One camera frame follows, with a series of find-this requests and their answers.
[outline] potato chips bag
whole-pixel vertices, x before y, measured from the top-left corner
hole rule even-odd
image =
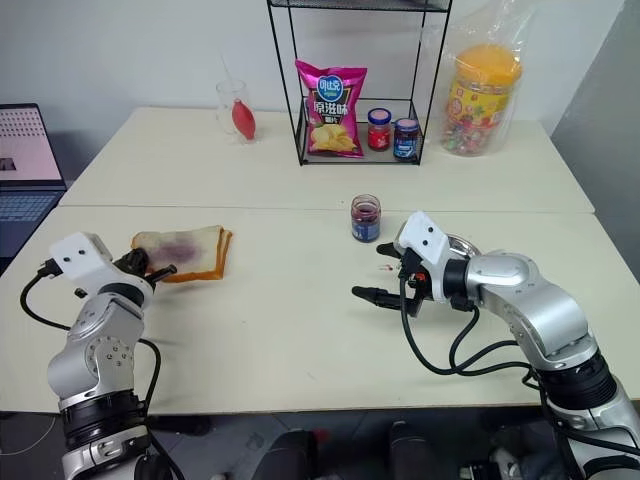
[[[309,89],[308,152],[361,158],[355,107],[367,69],[331,67],[320,70],[300,60],[296,60],[296,67]]]

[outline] glass jar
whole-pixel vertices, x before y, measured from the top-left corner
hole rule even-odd
[[[393,156],[401,162],[415,161],[418,156],[418,132],[420,124],[412,118],[401,118],[396,122],[393,136]]]
[[[351,202],[351,233],[361,242],[380,236],[380,201],[373,195],[358,195]]]
[[[391,144],[391,112],[386,108],[369,110],[367,143],[371,150],[382,152]]]

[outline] laptop keyboard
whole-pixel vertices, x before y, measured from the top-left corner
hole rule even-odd
[[[35,222],[47,210],[55,195],[2,195],[0,222]]]

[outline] blue jar lid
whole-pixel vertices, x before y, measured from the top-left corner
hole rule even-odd
[[[391,112],[386,108],[374,108],[369,110],[367,117],[374,125],[386,125],[391,121]]]
[[[404,133],[413,133],[420,130],[420,124],[413,118],[399,118],[396,121],[396,130]]]

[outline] yellow lid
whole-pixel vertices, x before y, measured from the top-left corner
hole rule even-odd
[[[522,75],[522,65],[513,52],[495,44],[466,49],[456,58],[458,75],[467,81],[487,85],[513,85]]]

